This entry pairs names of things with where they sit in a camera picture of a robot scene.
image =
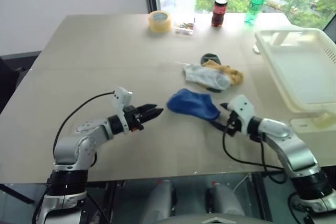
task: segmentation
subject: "table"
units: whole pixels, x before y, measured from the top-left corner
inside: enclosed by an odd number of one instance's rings
[[[261,56],[253,53],[255,28],[244,24],[244,14],[226,14],[221,29],[210,26],[211,16],[199,15],[192,36],[154,34],[147,18],[75,15],[62,22],[0,115],[0,183],[44,183],[53,168],[52,143],[65,117],[88,98],[117,86],[134,93],[133,105],[155,103],[165,110],[144,124],[145,130],[120,134],[102,146],[89,181],[260,170],[230,160],[221,133],[212,126],[165,106],[181,88],[208,92],[186,83],[182,71],[183,63],[199,63],[208,52],[245,77],[237,87],[212,93],[215,104],[245,94],[259,116],[287,122],[305,116],[286,108]],[[261,14],[259,21],[255,27],[261,29],[290,25],[281,13]],[[111,98],[99,98],[81,109],[61,135],[71,134],[83,121],[113,114]],[[335,164],[333,148],[320,148],[313,137],[303,139],[320,164]],[[332,138],[324,144],[332,145]],[[227,146],[238,158],[260,162],[259,144],[239,133],[228,137]],[[280,165],[268,146],[266,162]]]

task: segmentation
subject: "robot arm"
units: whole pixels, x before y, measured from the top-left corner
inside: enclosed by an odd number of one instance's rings
[[[38,224],[82,223],[88,170],[97,149],[121,132],[142,130],[142,123],[163,111],[155,108],[155,104],[135,108],[129,105],[131,95],[126,89],[117,88],[113,94],[116,115],[85,122],[77,127],[74,135],[58,141],[54,150],[54,169],[47,181]]]
[[[231,119],[239,120],[243,134],[251,139],[265,134],[266,143],[277,153],[298,193],[300,209],[311,215],[336,211],[336,191],[311,150],[290,126],[256,117],[253,105],[244,95],[221,105],[231,111]]]

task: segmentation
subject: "sock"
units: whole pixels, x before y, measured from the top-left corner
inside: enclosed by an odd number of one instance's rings
[[[185,80],[196,82],[214,89],[225,90],[231,85],[230,77],[212,68],[205,68],[197,64],[189,64],[183,67]]]
[[[244,80],[244,75],[242,72],[239,72],[236,69],[232,69],[230,68],[230,66],[222,66],[220,64],[217,64],[213,60],[208,60],[206,63],[203,63],[202,66],[206,68],[216,69],[222,73],[227,74],[231,79],[232,85],[241,84]]]
[[[169,99],[167,107],[173,112],[193,115],[208,121],[217,119],[220,114],[209,94],[196,93],[188,89],[181,89],[174,94]]]

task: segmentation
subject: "green plastic bottle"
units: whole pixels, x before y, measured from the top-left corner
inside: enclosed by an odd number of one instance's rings
[[[245,22],[254,23],[258,13],[261,11],[265,0],[251,0],[246,13]]]

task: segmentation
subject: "white wall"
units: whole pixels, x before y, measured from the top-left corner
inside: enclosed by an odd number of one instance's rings
[[[0,56],[42,50],[68,14],[147,13],[146,0],[0,0]]]

